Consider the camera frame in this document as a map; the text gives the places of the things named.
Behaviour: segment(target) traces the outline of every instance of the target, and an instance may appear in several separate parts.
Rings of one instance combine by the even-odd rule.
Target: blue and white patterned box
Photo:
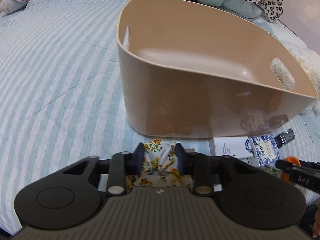
[[[280,160],[280,154],[272,134],[251,137],[250,143],[254,153],[251,165],[261,167]]]

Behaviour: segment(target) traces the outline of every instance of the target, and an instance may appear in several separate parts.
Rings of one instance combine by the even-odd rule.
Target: bed
[[[129,0],[30,0],[24,10],[0,16],[0,227],[20,229],[13,200],[20,189],[89,155],[110,158],[150,138],[125,117],[116,22]],[[279,22],[253,23],[281,42],[307,46]],[[275,131],[294,130],[282,156],[317,161],[320,118],[306,110]],[[181,142],[210,154],[207,139]],[[317,195],[304,190],[308,203]]]

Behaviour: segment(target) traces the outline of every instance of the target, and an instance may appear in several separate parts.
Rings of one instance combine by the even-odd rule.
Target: floral fabric
[[[128,191],[132,187],[192,187],[192,177],[179,174],[178,158],[169,142],[154,139],[145,143],[144,149],[140,176],[126,176]]]

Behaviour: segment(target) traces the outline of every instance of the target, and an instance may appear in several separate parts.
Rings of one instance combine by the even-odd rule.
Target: ribbed gray panel
[[[265,231],[246,228],[227,218],[210,198],[186,187],[136,187],[110,198],[88,222],[60,231],[25,228],[14,240],[308,240],[297,227]]]

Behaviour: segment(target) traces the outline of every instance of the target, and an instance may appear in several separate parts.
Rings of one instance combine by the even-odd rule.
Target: handle cutout
[[[295,81],[289,70],[278,58],[271,61],[271,69],[276,74],[281,84],[286,90],[292,90],[295,86]]]
[[[129,50],[129,45],[130,45],[130,26],[129,25],[125,30],[122,45],[124,46],[125,49]]]

